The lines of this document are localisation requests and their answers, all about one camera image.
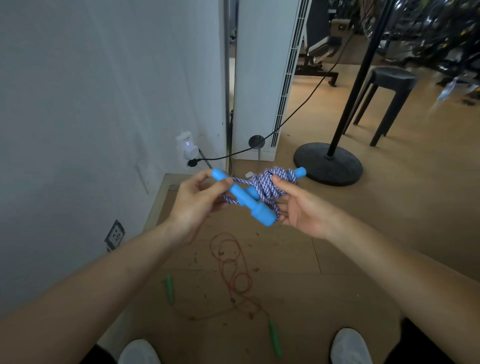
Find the green handle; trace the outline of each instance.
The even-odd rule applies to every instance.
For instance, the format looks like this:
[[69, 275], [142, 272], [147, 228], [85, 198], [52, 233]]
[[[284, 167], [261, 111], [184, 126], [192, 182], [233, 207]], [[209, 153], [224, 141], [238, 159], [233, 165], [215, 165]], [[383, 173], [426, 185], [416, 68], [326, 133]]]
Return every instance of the green handle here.
[[273, 345], [273, 350], [275, 352], [275, 356], [277, 358], [280, 358], [282, 356], [282, 349], [280, 349], [280, 341], [278, 340], [276, 327], [271, 318], [268, 320], [268, 329], [270, 330], [270, 338], [272, 339], [272, 345]]
[[167, 288], [168, 303], [173, 304], [173, 286], [172, 286], [172, 277], [170, 274], [165, 278], [165, 286]]

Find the black stool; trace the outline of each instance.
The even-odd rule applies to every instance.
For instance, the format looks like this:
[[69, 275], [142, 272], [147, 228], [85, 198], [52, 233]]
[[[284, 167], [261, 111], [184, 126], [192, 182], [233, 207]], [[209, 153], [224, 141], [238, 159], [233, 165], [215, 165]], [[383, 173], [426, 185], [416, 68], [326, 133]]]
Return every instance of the black stool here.
[[372, 88], [367, 95], [367, 98], [363, 102], [363, 105], [360, 108], [360, 111], [353, 122], [354, 125], [357, 125], [363, 116], [368, 104], [372, 100], [373, 95], [378, 87], [388, 88], [389, 90], [395, 91], [395, 96], [393, 96], [392, 102], [388, 107], [387, 112], [384, 115], [384, 118], [380, 122], [375, 135], [373, 136], [372, 141], [370, 142], [370, 146], [376, 146], [380, 136], [383, 134], [384, 136], [387, 135], [388, 130], [392, 126], [393, 122], [395, 121], [396, 116], [402, 109], [403, 104], [407, 100], [408, 96], [410, 95], [410, 91], [415, 87], [418, 81], [418, 77], [414, 75], [412, 72], [404, 70], [402, 68], [395, 68], [395, 67], [377, 67], [370, 71], [370, 75], [367, 78], [367, 82], [363, 85], [362, 91], [360, 92], [357, 101], [355, 101], [355, 106], [353, 107], [352, 112], [348, 118], [347, 125], [343, 130], [343, 134], [347, 131], [350, 122], [355, 115], [362, 99], [365, 97], [367, 90], [372, 84]]

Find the air vent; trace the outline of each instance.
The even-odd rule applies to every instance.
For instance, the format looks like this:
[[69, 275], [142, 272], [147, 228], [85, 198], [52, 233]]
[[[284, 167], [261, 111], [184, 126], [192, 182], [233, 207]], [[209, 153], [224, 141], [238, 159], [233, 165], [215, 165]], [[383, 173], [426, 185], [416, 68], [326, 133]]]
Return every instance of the air vent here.
[[[295, 66], [297, 65], [298, 52], [302, 40], [303, 26], [305, 24], [305, 18], [307, 15], [308, 3], [309, 0], [302, 0], [300, 2], [297, 22], [292, 35], [292, 43], [289, 50], [288, 63], [285, 68], [285, 76], [283, 78], [282, 94], [280, 96], [280, 100], [278, 101], [278, 108], [276, 111], [276, 119], [273, 130], [277, 129], [280, 126], [283, 119], [283, 113], [285, 112], [285, 107], [287, 107], [288, 92], [290, 90], [290, 85], [292, 83], [293, 75], [295, 73]], [[279, 131], [273, 133], [270, 147], [276, 147], [278, 143], [278, 135]]]

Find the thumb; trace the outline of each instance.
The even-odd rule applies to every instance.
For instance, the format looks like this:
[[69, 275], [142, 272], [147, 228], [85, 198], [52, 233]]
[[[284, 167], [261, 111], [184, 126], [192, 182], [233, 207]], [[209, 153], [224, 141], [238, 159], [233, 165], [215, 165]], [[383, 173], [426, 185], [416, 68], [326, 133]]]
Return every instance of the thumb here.
[[303, 192], [303, 189], [301, 189], [300, 187], [294, 185], [293, 183], [285, 181], [276, 175], [272, 176], [272, 182], [280, 190], [283, 190], [294, 197], [299, 197]]
[[212, 186], [203, 190], [202, 193], [208, 197], [215, 199], [218, 195], [226, 192], [233, 184], [233, 179], [231, 177], [225, 178], [224, 180], [215, 182]]

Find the white shoe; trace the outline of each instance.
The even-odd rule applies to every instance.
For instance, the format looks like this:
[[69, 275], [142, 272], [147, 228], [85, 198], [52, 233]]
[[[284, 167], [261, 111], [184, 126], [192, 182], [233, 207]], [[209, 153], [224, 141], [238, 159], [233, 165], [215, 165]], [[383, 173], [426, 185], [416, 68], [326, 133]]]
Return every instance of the white shoe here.
[[365, 340], [352, 328], [343, 328], [336, 333], [330, 360], [332, 364], [372, 364]]
[[147, 340], [134, 340], [125, 346], [118, 364], [161, 364], [155, 349]]

